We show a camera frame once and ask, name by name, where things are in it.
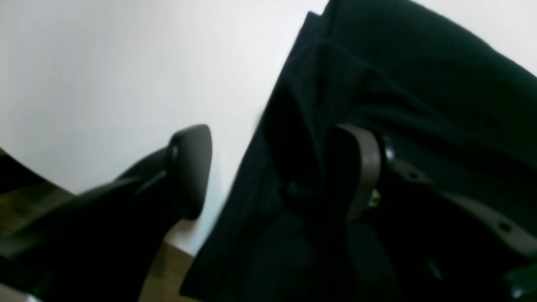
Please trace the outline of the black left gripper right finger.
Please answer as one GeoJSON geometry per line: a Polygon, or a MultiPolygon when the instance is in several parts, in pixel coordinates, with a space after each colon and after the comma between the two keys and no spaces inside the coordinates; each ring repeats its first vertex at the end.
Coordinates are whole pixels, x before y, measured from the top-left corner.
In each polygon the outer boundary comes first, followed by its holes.
{"type": "Polygon", "coordinates": [[[384,245],[409,302],[535,302],[536,235],[398,159],[390,140],[336,126],[336,193],[384,245]]]}

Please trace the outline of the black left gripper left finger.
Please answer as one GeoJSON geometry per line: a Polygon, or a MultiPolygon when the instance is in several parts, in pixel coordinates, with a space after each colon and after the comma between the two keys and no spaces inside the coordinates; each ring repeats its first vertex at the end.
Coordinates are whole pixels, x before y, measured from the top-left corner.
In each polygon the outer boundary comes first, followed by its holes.
{"type": "Polygon", "coordinates": [[[212,158],[209,126],[115,180],[78,195],[1,240],[1,284],[42,302],[136,302],[166,233],[203,211],[212,158]]]}

